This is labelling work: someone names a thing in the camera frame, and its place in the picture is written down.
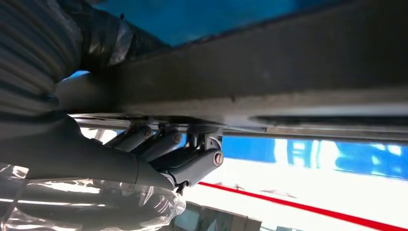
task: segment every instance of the robotic hand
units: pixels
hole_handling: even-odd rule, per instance
[[[19,229],[19,222],[48,220],[82,223],[80,230],[95,230],[95,225],[146,227],[149,224],[141,222],[152,222],[147,218],[173,216],[165,209],[177,195],[171,194],[173,190],[182,193],[222,164],[221,143],[208,128],[190,128],[187,144],[178,149],[182,136],[169,125],[160,126],[154,135],[147,125],[134,125],[102,145],[83,137],[75,120],[59,110],[56,83],[77,70],[120,68],[141,55],[168,49],[159,39],[84,0],[2,0],[0,10],[7,22],[0,30],[0,162],[28,168],[26,179],[31,180],[18,201],[24,202],[17,205],[20,210],[13,210],[11,223],[5,224],[8,230]],[[93,187],[99,184],[101,193],[77,197],[66,188],[50,191],[60,183],[64,187],[83,183],[74,179],[90,179]],[[116,182],[119,189],[107,182]],[[163,193],[144,200],[147,191],[124,190],[124,185],[154,187]],[[61,198],[73,202],[52,202]],[[82,203],[85,198],[95,203]],[[110,204],[97,205],[105,199]],[[90,210],[81,207],[88,204]]]

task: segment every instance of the plastic wrap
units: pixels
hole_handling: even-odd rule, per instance
[[[81,69],[100,71],[168,47],[155,36],[84,0],[48,0],[54,18],[82,43]]]
[[[153,231],[181,214],[175,192],[93,179],[30,180],[4,231]]]
[[[117,33],[115,49],[112,53],[108,65],[115,65],[125,60],[125,56],[128,53],[132,37],[133,33],[130,30],[129,25],[126,22],[121,21],[119,31]]]
[[[10,207],[25,185],[28,169],[0,162],[0,221],[8,216]]]

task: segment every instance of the red stripe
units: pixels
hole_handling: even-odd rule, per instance
[[[287,205],[287,206],[290,206],[290,207],[303,209],[303,210],[306,210],[306,211],[309,211],[309,212],[314,212],[314,213],[326,215],[326,216],[329,216],[329,217],[332,217],[332,218],[345,220],[345,221],[348,221],[348,222],[352,222],[352,223],[355,223],[355,224],[358,224],[358,225],[363,225],[363,226],[366,226],[366,227],[369,227],[369,228],[372,228],[372,229],[376,229],[376,230],[382,230],[382,231],[408,231],[408,229],[404,229],[404,228],[401,228],[401,227],[376,222],[376,221],[373,221],[373,220],[354,217],[354,216],[343,214],[343,213],[338,213],[338,212],[334,212],[334,211],[330,211],[330,210],[326,210],[326,209],[322,209],[322,208],[317,208],[317,207],[313,207],[313,206],[309,206],[309,205],[303,205],[303,204],[299,204],[299,203],[296,203],[296,202],[285,201],[285,200],[282,200],[282,199],[269,197],[269,196],[264,196],[264,195],[259,195],[259,194],[255,194],[255,193],[252,193],[252,192],[245,192],[245,191],[241,191],[241,190],[237,190],[237,189],[231,189],[231,188],[227,188],[227,187],[224,187],[224,186],[221,186],[221,185],[209,184],[209,183],[205,183],[205,182],[199,182],[199,184],[201,184],[203,186],[207,186],[207,187],[212,187],[212,188],[216,188],[216,189],[229,191],[229,192],[232,192],[232,193],[238,193],[238,194],[242,194],[242,195],[246,195],[246,196],[250,196],[250,197],[255,197],[255,198],[258,198],[258,199],[274,202],[274,203],[277,203],[277,204],[280,204],[280,205]]]

